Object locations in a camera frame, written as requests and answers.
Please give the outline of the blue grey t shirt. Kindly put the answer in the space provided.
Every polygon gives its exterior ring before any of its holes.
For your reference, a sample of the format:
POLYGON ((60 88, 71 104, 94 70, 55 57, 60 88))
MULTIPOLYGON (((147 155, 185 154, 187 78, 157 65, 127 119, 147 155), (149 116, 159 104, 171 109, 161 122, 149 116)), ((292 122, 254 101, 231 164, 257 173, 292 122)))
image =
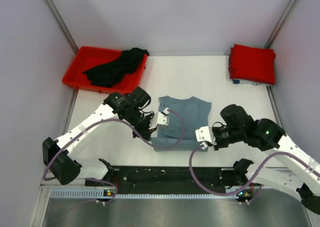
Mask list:
POLYGON ((156 146, 156 152, 165 151, 193 151, 199 147, 196 138, 196 130, 207 126, 212 104, 197 97, 188 99, 176 99, 170 96, 159 98, 159 110, 165 108, 173 110, 181 118, 173 113, 168 114, 169 124, 160 125, 157 136, 151 139, 156 146))

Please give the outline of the red t shirt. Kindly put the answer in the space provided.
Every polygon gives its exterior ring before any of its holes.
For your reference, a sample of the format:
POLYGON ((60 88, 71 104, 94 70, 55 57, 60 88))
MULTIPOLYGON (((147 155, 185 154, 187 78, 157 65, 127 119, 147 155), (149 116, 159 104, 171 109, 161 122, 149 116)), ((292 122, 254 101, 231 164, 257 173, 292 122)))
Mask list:
POLYGON ((235 44, 228 59, 229 78, 235 84, 274 85, 275 58, 273 49, 235 44))

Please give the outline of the red plastic bin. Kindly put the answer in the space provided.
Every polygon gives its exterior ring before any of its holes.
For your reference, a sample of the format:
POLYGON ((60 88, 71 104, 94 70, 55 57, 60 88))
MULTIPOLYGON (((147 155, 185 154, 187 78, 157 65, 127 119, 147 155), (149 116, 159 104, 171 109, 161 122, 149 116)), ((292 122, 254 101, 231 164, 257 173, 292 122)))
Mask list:
POLYGON ((67 69, 62 83, 77 90, 98 92, 100 94, 121 94, 132 92, 139 86, 146 68, 148 55, 145 55, 134 73, 125 74, 122 80, 111 88, 100 87, 91 84, 84 71, 97 65, 109 63, 120 57, 121 51, 92 46, 82 46, 67 69))

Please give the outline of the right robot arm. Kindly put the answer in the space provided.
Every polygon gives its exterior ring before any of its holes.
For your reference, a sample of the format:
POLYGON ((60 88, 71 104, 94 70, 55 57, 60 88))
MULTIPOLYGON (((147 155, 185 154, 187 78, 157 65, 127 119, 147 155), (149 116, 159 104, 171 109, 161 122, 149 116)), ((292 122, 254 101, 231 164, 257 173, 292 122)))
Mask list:
POLYGON ((215 150, 243 142, 267 154, 261 164, 239 160, 240 166, 233 172, 237 184, 245 185, 252 180, 297 199, 315 214, 320 213, 319 162, 270 119, 254 120, 236 104, 225 107, 220 115, 225 123, 211 128, 215 150))

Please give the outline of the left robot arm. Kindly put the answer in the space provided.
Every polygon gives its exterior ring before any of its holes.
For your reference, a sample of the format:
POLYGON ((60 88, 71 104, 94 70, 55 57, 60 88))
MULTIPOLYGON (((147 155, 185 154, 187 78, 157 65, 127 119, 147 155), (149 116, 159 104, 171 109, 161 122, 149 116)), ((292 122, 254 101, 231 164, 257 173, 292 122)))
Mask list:
POLYGON ((141 87, 131 93, 110 94, 84 121, 69 132, 42 142, 42 159, 45 172, 51 172, 61 185, 76 179, 97 179, 102 185, 109 185, 114 174, 103 159, 87 160, 79 157, 88 143, 106 131, 111 124, 124 121, 133 128, 133 137, 149 141, 152 132, 151 121, 154 113, 144 113, 143 107, 151 103, 150 95, 141 87))

